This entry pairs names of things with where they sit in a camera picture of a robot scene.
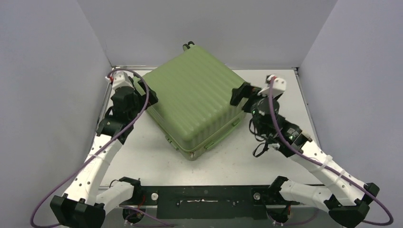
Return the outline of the green suitcase with blue lining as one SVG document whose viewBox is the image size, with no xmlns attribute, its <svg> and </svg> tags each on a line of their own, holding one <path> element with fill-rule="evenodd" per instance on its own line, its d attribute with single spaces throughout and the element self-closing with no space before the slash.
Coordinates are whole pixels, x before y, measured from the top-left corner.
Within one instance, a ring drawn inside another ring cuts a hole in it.
<svg viewBox="0 0 403 228">
<path fill-rule="evenodd" d="M 143 79 L 158 98 L 147 114 L 190 161 L 218 145 L 245 117 L 239 106 L 230 105 L 232 90 L 244 79 L 192 41 Z"/>
</svg>

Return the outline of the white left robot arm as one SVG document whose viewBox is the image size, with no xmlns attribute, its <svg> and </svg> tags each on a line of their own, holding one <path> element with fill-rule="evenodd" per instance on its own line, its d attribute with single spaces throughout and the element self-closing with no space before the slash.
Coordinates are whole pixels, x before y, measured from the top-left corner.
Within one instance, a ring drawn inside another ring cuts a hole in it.
<svg viewBox="0 0 403 228">
<path fill-rule="evenodd" d="M 99 194 L 98 189 L 111 161 L 133 130 L 133 120 L 157 103 L 156 93 L 139 83 L 144 95 L 133 86 L 115 89 L 109 107 L 96 130 L 84 167 L 62 196 L 54 196 L 50 207 L 58 222 L 70 228 L 100 228 L 106 215 L 125 200 L 136 204 L 142 191 L 139 181 L 123 177 L 117 186 Z"/>
</svg>

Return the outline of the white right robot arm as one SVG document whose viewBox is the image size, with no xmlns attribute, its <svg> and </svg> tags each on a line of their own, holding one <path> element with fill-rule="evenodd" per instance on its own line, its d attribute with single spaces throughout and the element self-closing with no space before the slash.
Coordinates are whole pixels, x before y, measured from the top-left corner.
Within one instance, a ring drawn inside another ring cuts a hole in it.
<svg viewBox="0 0 403 228">
<path fill-rule="evenodd" d="M 279 114 L 278 99 L 286 90 L 283 79 L 275 79 L 260 88 L 243 83 L 232 90 L 230 104 L 242 106 L 250 113 L 252 133 L 259 137 L 264 150 L 273 148 L 300 164 L 313 174 L 322 186 L 311 186 L 279 176 L 269 187 L 269 197 L 275 203 L 294 201 L 325 211 L 338 224 L 354 228 L 362 223 L 369 212 L 379 187 L 364 183 L 341 168 L 330 155 L 325 154 L 298 125 Z"/>
</svg>

